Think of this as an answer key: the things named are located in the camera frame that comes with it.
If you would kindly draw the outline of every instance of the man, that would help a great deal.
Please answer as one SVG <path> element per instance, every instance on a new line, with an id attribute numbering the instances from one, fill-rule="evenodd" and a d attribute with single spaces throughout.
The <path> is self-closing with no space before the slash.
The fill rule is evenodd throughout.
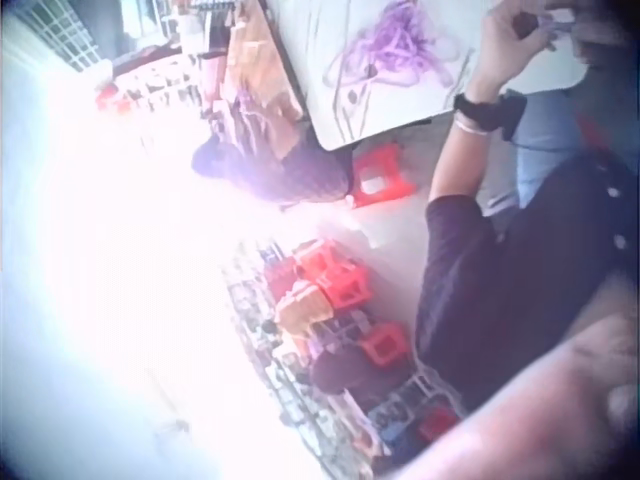
<path id="1" fill-rule="evenodd" d="M 527 99 L 514 136 L 521 210 L 504 236 L 475 201 L 490 131 L 508 128 L 515 111 L 500 91 L 554 39 L 541 28 L 515 33 L 518 15 L 544 14 L 530 3 L 504 0 L 485 19 L 427 207 L 417 353 L 470 411 L 550 351 L 611 273 L 637 290 L 637 177 L 612 154 L 587 149 L 562 92 Z"/>
<path id="2" fill-rule="evenodd" d="M 191 166 L 197 174 L 227 180 L 280 207 L 334 202 L 351 192 L 350 147 L 325 151 L 313 129 L 300 136 L 281 108 L 263 107 L 249 95 L 223 113 L 224 132 L 193 155 Z"/>

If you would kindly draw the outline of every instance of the woman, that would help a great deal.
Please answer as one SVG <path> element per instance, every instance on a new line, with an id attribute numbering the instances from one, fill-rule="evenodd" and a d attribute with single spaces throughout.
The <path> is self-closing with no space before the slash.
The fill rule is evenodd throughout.
<path id="1" fill-rule="evenodd" d="M 327 152 L 312 129 L 300 136 L 272 102 L 240 97 L 223 112 L 218 132 L 193 155 L 193 170 L 226 179 L 280 206 L 333 202 L 353 187 L 352 149 Z"/>

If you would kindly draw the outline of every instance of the wristwatch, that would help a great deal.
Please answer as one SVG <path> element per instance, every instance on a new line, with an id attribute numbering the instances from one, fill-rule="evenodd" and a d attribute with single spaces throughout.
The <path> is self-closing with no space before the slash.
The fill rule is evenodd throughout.
<path id="1" fill-rule="evenodd" d="M 509 91 L 500 95 L 497 103 L 473 103 L 460 93 L 454 97 L 453 108 L 473 120 L 481 130 L 493 132 L 502 128 L 502 138 L 510 141 L 527 105 L 524 95 Z"/>

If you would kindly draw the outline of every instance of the red plastic stool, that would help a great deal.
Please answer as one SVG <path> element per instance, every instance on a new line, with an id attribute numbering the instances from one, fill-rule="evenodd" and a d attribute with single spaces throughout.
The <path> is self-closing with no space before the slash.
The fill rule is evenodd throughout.
<path id="1" fill-rule="evenodd" d="M 400 147 L 398 144 L 387 143 L 355 160 L 353 166 L 354 190 L 349 195 L 352 208 L 396 200 L 416 191 L 416 186 L 407 182 L 400 175 L 399 157 Z M 365 191 L 365 182 L 373 179 L 379 180 L 382 186 L 375 191 Z"/>
<path id="2" fill-rule="evenodd" d="M 334 310 L 354 307 L 371 299 L 367 269 L 349 261 L 334 264 L 316 279 Z"/>
<path id="3" fill-rule="evenodd" d="M 280 263 L 270 265 L 264 270 L 264 278 L 273 299 L 278 302 L 291 290 L 298 279 L 294 267 L 296 261 L 293 257 L 287 257 Z"/>
<path id="4" fill-rule="evenodd" d="M 304 269 L 305 278 L 316 281 L 325 271 L 336 263 L 336 252 L 331 240 L 318 240 L 308 247 L 294 253 L 298 265 Z"/>
<path id="5" fill-rule="evenodd" d="M 379 367 L 388 367 L 398 360 L 406 359 L 410 352 L 404 329 L 395 322 L 375 325 L 358 343 Z"/>
<path id="6" fill-rule="evenodd" d="M 420 435 L 428 442 L 434 442 L 451 430 L 457 423 L 458 416 L 446 407 L 435 407 L 420 422 Z"/>

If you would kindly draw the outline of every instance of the plastic stool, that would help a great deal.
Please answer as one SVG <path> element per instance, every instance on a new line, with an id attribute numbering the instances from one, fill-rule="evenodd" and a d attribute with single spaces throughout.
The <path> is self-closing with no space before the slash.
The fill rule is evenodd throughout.
<path id="1" fill-rule="evenodd" d="M 416 191 L 415 185 L 400 175 L 398 158 L 400 147 L 396 143 L 387 143 L 364 155 L 354 162 L 354 187 L 348 200 L 351 208 L 360 208 L 387 200 L 406 197 Z M 382 184 L 375 191 L 365 191 L 366 181 L 379 180 Z"/>
<path id="2" fill-rule="evenodd" d="M 334 244 L 331 240 L 318 240 L 294 253 L 294 258 L 304 269 L 305 277 L 312 281 L 337 263 Z"/>
<path id="3" fill-rule="evenodd" d="M 291 290 L 298 279 L 293 269 L 295 264 L 293 257 L 287 257 L 279 263 L 267 265 L 264 269 L 267 286 L 276 303 Z"/>
<path id="4" fill-rule="evenodd" d="M 395 322 L 375 325 L 358 343 L 379 367 L 388 367 L 409 356 L 407 336 L 402 326 Z"/>
<path id="5" fill-rule="evenodd" d="M 428 442 L 434 442 L 451 430 L 457 423 L 458 416 L 450 409 L 436 407 L 420 422 L 420 435 Z"/>
<path id="6" fill-rule="evenodd" d="M 352 262 L 336 263 L 316 279 L 334 310 L 350 308 L 371 299 L 367 269 Z"/>

